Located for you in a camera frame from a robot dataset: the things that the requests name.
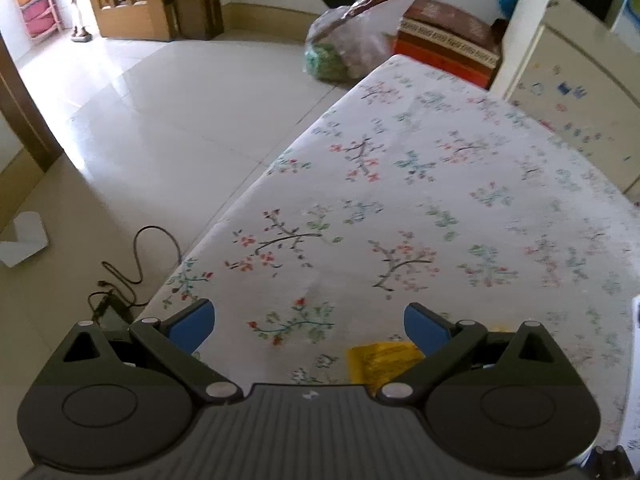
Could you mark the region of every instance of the yellow package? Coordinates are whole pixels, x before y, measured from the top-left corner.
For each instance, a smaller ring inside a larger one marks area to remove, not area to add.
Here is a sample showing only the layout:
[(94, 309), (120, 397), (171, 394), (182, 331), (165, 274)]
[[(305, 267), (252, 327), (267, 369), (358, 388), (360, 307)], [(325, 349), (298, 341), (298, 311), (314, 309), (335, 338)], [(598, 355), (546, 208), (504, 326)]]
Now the yellow package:
[(347, 350), (351, 383), (365, 384), (373, 395), (394, 377), (424, 359), (411, 342), (380, 342)]

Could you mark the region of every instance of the floral tablecloth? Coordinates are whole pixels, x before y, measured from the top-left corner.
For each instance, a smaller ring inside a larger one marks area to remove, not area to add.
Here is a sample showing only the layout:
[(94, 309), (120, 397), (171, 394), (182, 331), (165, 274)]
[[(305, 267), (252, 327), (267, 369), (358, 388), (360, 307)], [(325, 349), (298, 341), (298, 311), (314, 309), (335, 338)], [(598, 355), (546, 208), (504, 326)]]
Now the floral tablecloth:
[(614, 444), (631, 365), (636, 210), (517, 108), (394, 56), (222, 217), (144, 315), (197, 297), (197, 356), (243, 388), (348, 381), (345, 351), (405, 338), (412, 301), (452, 320), (545, 324)]

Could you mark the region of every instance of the black cable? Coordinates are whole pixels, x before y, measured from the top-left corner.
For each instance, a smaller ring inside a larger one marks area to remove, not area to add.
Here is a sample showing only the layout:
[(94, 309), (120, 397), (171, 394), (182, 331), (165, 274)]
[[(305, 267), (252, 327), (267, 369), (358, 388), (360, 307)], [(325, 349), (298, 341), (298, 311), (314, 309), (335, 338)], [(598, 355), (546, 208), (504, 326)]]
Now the black cable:
[(142, 271), (142, 265), (140, 264), (140, 256), (138, 254), (138, 237), (146, 230), (148, 229), (156, 229), (158, 231), (162, 231), (164, 234), (166, 234), (171, 241), (174, 243), (175, 249), (178, 253), (178, 264), (182, 263), (182, 251), (180, 250), (180, 244), (178, 243), (178, 240), (175, 239), (175, 237), (166, 229), (164, 229), (163, 227), (157, 226), (157, 225), (147, 225), (144, 226), (142, 229), (139, 229), (138, 232), (135, 234), (135, 236), (133, 237), (133, 258), (136, 262), (136, 269), (138, 270), (138, 278), (136, 280), (132, 280), (131, 278), (128, 278), (127, 276), (125, 276), (116, 266), (114, 266), (113, 264), (103, 260), (100, 262), (101, 266), (104, 267), (105, 270), (107, 270), (114, 278), (116, 278), (116, 280), (118, 280), (124, 287), (126, 287), (126, 289), (129, 291), (131, 299), (127, 298), (122, 290), (117, 286), (114, 285), (111, 282), (107, 282), (106, 280), (100, 280), (98, 282), (98, 286), (108, 286), (111, 288), (111, 290), (106, 291), (106, 290), (97, 290), (95, 292), (92, 292), (91, 294), (89, 294), (89, 296), (86, 298), (87, 303), (89, 304), (89, 307), (91, 308), (91, 311), (94, 313), (92, 316), (92, 320), (97, 320), (100, 317), (102, 317), (104, 315), (104, 312), (100, 312), (99, 310), (97, 310), (94, 307), (94, 304), (91, 301), (91, 298), (94, 296), (98, 296), (98, 295), (104, 295), (104, 296), (109, 296), (111, 294), (116, 294), (121, 300), (122, 302), (127, 306), (127, 308), (131, 308), (134, 306), (147, 306), (149, 304), (149, 301), (151, 301), (150, 299), (145, 301), (144, 303), (138, 303), (138, 295), (136, 294), (136, 291), (133, 289), (133, 287), (131, 285), (140, 285), (143, 280), (144, 280), (144, 274)]

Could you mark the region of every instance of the baseboard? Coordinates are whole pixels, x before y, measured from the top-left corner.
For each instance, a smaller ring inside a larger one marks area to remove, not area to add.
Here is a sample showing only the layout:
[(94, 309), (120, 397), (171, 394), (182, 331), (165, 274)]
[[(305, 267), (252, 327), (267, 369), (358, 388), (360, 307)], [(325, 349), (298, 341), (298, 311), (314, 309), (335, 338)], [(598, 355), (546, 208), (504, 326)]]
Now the baseboard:
[(26, 150), (21, 150), (0, 173), (0, 231), (42, 177), (43, 172)]
[(229, 3), (222, 6), (225, 30), (241, 28), (295, 41), (305, 41), (309, 27), (318, 16), (301, 10), (256, 4)]

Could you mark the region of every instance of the ribbed gray panel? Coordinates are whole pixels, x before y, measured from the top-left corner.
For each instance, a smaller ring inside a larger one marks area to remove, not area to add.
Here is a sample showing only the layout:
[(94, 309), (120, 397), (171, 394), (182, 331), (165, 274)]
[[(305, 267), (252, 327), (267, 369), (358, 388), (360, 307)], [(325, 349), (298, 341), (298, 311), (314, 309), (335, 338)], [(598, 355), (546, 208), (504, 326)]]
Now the ribbed gray panel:
[[(162, 414), (159, 413), (159, 424)], [(92, 478), (39, 466), (24, 480)], [(100, 480), (488, 480), (444, 454), (415, 412), (361, 386), (254, 387), (248, 399), (203, 410), (193, 430), (145, 466)], [(545, 480), (584, 480), (572, 469)]]

